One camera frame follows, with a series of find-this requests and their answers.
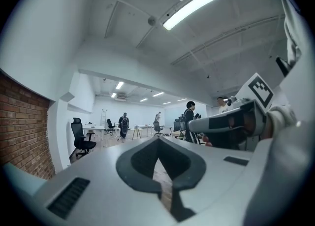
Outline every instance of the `black office chair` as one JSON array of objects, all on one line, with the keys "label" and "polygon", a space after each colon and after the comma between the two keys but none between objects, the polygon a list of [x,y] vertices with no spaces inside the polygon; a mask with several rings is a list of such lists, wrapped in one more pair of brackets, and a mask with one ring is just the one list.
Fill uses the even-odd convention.
[{"label": "black office chair", "polygon": [[115,128],[115,126],[113,126],[112,125],[112,121],[110,121],[110,119],[107,119],[107,126],[108,126],[108,128],[110,128],[110,131],[109,131],[109,133],[110,134],[113,134],[113,129]]},{"label": "black office chair", "polygon": [[154,136],[156,134],[159,134],[159,135],[162,135],[162,133],[160,133],[161,130],[163,130],[163,127],[159,125],[159,122],[153,122],[153,125],[154,125],[154,130],[157,131]]},{"label": "black office chair", "polygon": [[74,146],[79,150],[84,150],[84,152],[76,153],[76,157],[78,155],[86,155],[89,151],[95,147],[96,143],[91,141],[91,135],[94,134],[92,132],[88,132],[87,134],[90,135],[89,141],[85,141],[86,138],[83,134],[83,128],[81,124],[81,119],[73,118],[73,123],[71,123],[71,129],[74,135]]},{"label": "black office chair", "polygon": [[181,125],[180,125],[180,122],[179,122],[179,119],[175,119],[175,122],[174,122],[174,132],[178,131],[178,130],[181,130]]}]

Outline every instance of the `ladder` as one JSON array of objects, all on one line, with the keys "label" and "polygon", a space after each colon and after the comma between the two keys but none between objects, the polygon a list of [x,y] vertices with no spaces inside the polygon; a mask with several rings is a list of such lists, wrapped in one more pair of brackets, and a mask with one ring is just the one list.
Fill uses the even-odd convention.
[{"label": "ladder", "polygon": [[106,110],[102,109],[102,115],[100,117],[100,125],[104,126],[105,129],[107,129],[106,112],[107,112],[107,109]]}]

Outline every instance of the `brick wall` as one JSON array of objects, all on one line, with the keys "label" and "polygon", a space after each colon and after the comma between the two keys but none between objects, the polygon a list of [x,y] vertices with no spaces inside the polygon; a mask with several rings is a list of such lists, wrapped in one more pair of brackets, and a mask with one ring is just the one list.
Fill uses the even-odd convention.
[{"label": "brick wall", "polygon": [[48,146],[49,100],[0,73],[0,164],[40,178],[55,174]]}]

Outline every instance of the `floor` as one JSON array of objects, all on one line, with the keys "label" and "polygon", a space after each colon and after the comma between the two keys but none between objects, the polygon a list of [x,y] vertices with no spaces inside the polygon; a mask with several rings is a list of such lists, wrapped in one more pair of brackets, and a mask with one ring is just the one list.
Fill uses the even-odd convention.
[{"label": "floor", "polygon": [[[150,129],[148,129],[148,136],[147,136],[147,131],[146,129],[143,129],[141,131],[141,141],[147,141],[148,139],[152,138],[155,131],[152,129],[152,134]],[[107,147],[111,147],[111,146],[115,146],[121,143],[128,143],[132,141],[132,136],[133,136],[133,131],[128,130],[127,136],[125,139],[120,139],[119,141],[117,141],[117,139],[119,138],[119,134],[116,134],[115,131],[113,132],[113,135],[110,134],[106,134],[104,136],[104,141],[103,141],[103,145],[104,147],[102,147],[101,145],[101,135],[99,132],[96,132],[95,135],[92,135],[91,137],[91,141],[95,141],[96,142],[96,146],[93,148],[93,152],[97,152],[100,150],[104,150]],[[138,139],[136,133],[134,134],[134,140]],[[76,158],[75,154],[73,154],[73,156],[70,158],[70,162],[73,163],[77,160],[80,159],[80,156],[78,158]],[[171,198],[172,198],[172,181],[169,178],[169,176],[167,175],[163,165],[161,164],[161,162],[158,160],[154,169],[154,175],[153,175],[153,179],[155,181],[158,181],[161,183],[162,186],[162,198],[161,198],[161,202],[163,203],[163,205],[166,207],[167,210],[170,210],[171,207]]]}]

